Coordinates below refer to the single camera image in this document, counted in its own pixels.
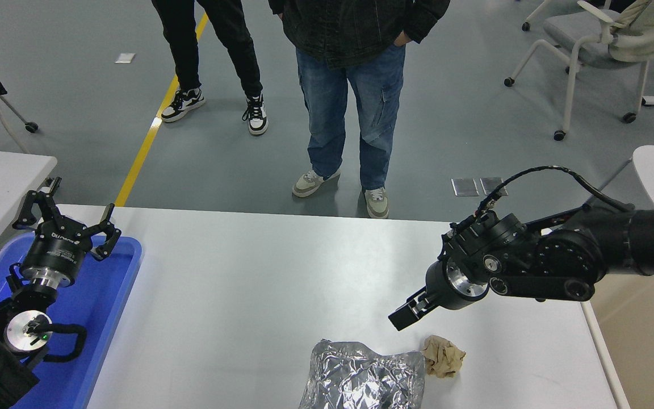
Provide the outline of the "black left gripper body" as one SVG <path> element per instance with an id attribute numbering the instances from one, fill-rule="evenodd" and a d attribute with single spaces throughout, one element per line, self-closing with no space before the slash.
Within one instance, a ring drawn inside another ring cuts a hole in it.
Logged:
<path id="1" fill-rule="evenodd" d="M 21 262 L 20 273 L 32 280 L 43 269 L 58 272 L 68 280 L 76 280 L 86 253 L 93 248 L 91 236 L 78 221 L 64 223 L 60 228 L 54 221 L 44 221 L 35 230 L 34 241 Z"/>

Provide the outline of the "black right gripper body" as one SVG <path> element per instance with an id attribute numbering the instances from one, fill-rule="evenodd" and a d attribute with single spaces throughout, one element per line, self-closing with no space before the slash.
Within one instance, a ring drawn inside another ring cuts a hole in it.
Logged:
<path id="1" fill-rule="evenodd" d="M 433 305 L 459 310 L 483 300 L 484 286 L 470 282 L 452 260 L 439 260 L 426 272 L 426 297 Z"/>

